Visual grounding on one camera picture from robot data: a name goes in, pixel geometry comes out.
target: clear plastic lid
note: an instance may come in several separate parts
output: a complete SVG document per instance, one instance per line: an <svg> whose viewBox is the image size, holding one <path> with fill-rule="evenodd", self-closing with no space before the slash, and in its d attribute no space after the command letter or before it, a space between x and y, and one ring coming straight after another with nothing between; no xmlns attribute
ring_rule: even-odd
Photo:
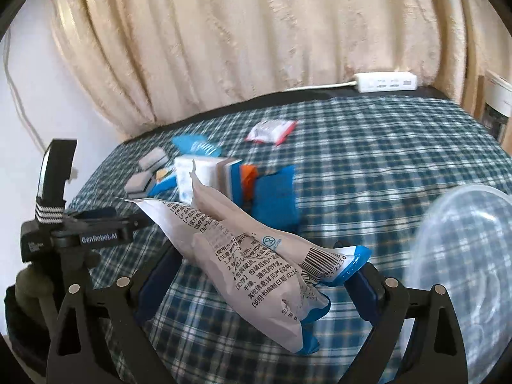
<svg viewBox="0 0 512 384"><path fill-rule="evenodd" d="M480 383L512 339L512 197L483 185L437 199L411 244L404 285L442 284L459 320L470 384ZM411 334L400 336L402 354Z"/></svg>

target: white power strip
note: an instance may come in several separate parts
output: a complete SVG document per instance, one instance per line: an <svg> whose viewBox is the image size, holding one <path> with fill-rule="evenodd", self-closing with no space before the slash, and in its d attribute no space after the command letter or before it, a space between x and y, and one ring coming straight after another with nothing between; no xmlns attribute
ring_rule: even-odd
<svg viewBox="0 0 512 384"><path fill-rule="evenodd" d="M355 74L359 92L412 91L418 78L410 72L368 72Z"/></svg>

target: red and white packet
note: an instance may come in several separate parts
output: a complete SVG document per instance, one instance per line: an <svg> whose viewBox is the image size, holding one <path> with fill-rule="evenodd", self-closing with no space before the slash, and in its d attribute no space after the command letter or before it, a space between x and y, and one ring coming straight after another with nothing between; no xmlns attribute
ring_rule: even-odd
<svg viewBox="0 0 512 384"><path fill-rule="evenodd" d="M279 146L296 125L297 122L292 120L263 120L251 129L245 140L256 143L273 143L275 146Z"/></svg>

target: blue checkered blanket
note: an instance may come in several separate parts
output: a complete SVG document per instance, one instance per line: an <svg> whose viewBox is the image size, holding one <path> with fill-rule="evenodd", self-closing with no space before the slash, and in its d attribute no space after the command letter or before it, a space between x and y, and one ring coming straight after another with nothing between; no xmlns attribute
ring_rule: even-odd
<svg viewBox="0 0 512 384"><path fill-rule="evenodd" d="M263 119L297 120L298 126L278 147L244 141ZM70 207L136 211L118 197L124 197L137 160L156 146L174 158L171 138L184 133L209 136L225 156L257 165L260 174L294 165L300 235L325 247L340 238L370 247L371 262L398 279L415 230L439 195L467 183L512 193L512 159L459 106L438 99L356 97L236 112L120 145ZM177 192L158 197L176 200ZM154 226L137 233L131 245L102 250L101 264L92 271L95 286L132 275L164 241ZM354 359L370 324L359 318L343 287L322 292L332 309L313 325L321 349L310 356L290 354L263 336L186 261L145 331L178 383L331 384ZM130 380L109 330L107 338L121 377ZM383 381L392 378L399 360L397 346Z"/></svg>

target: blue gripper pad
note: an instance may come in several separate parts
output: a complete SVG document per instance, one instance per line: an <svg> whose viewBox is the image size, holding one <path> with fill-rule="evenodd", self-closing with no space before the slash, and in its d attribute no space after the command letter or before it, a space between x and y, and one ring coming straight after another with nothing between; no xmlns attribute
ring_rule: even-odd
<svg viewBox="0 0 512 384"><path fill-rule="evenodd" d="M372 326L376 326L385 298L385 290L380 283L377 269L372 264L366 263L345 282L345 288L359 316L370 322Z"/></svg>
<svg viewBox="0 0 512 384"><path fill-rule="evenodd" d="M181 267L183 257L172 245L163 253L161 258L157 255L156 263L148 271L144 268L141 276L147 276L146 281L140 287L137 294L137 307L134 311L134 319L142 326L144 322L155 316L162 303L169 286L176 277Z"/></svg>

